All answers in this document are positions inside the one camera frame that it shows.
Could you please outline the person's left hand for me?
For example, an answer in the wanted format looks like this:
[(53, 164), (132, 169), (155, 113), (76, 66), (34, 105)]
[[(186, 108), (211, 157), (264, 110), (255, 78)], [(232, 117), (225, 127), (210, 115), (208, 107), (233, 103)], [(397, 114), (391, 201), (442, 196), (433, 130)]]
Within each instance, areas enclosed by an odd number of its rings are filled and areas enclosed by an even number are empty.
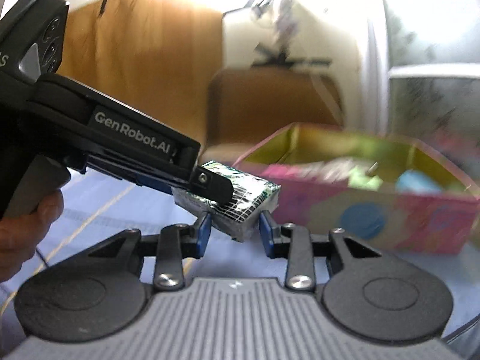
[(35, 212), (1, 220), (1, 282), (10, 280), (34, 256), (36, 247), (63, 210), (63, 194), (56, 190), (41, 200)]

